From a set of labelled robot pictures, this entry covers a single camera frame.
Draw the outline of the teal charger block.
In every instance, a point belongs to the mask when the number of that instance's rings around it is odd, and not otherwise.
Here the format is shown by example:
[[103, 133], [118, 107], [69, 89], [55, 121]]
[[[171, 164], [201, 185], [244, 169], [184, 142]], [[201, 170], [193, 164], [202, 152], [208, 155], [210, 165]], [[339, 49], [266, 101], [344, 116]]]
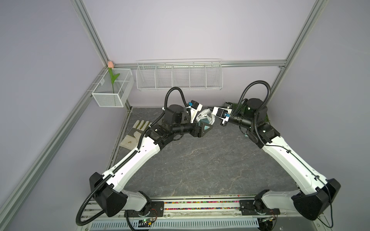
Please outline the teal charger block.
[[207, 130], [208, 128], [210, 128], [212, 125], [211, 124], [209, 124], [208, 122], [204, 122], [204, 121], [201, 121], [200, 122], [200, 124], [201, 124], [201, 126], [205, 129], [205, 130]]

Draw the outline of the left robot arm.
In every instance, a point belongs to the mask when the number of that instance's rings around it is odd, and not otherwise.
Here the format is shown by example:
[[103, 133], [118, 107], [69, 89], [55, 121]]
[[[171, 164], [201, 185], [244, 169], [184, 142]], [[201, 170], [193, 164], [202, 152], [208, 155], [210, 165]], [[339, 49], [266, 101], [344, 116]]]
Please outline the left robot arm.
[[104, 173], [96, 172], [90, 176], [91, 192], [77, 212], [75, 221], [78, 226], [84, 226], [103, 214], [112, 217], [121, 210], [136, 211], [140, 216], [151, 213], [151, 199], [142, 191], [125, 190], [127, 182], [144, 163], [175, 141], [176, 135], [189, 133], [193, 137], [202, 137], [206, 132], [206, 123], [195, 120], [202, 110], [200, 103], [192, 100], [183, 106], [168, 105], [169, 96], [175, 90], [185, 102], [179, 87], [170, 88], [165, 95], [161, 115], [141, 133], [137, 146]]

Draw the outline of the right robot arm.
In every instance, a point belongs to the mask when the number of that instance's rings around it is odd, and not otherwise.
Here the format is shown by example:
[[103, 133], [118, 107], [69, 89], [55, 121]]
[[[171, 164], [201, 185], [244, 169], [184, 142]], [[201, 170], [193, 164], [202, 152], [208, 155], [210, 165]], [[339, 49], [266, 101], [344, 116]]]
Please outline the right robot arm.
[[[265, 99], [248, 99], [244, 104], [246, 92], [257, 84], [266, 87]], [[327, 179], [317, 172], [286, 143], [273, 126], [266, 123], [270, 96], [270, 85], [266, 81], [257, 80], [244, 89], [235, 107], [215, 107], [212, 114], [222, 120], [223, 126], [230, 122], [245, 127], [248, 138], [273, 157], [298, 187], [296, 191], [289, 192], [263, 190], [254, 198], [253, 209], [261, 214], [268, 209], [292, 210], [309, 220], [316, 220], [327, 208], [332, 208], [341, 185], [336, 179]]]

